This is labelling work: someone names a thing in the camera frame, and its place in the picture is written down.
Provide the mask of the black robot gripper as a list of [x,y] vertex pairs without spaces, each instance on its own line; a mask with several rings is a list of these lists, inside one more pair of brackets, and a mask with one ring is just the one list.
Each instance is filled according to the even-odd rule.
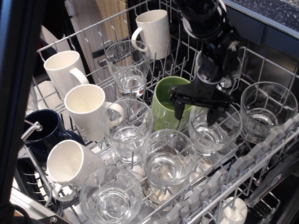
[[175,103],[174,113],[178,120],[182,119],[185,104],[196,105],[209,108],[207,124],[214,125],[234,100],[234,97],[218,90],[215,84],[207,84],[198,78],[188,84],[176,84],[171,87],[170,101]]

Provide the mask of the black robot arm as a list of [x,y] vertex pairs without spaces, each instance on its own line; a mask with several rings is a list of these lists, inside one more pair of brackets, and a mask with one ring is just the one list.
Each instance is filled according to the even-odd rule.
[[177,0],[184,30],[200,40],[201,60],[190,84],[171,87],[175,118],[181,119],[185,105],[208,108],[207,123],[213,125],[234,102],[217,88],[224,77],[234,81],[240,35],[227,17],[221,0]]

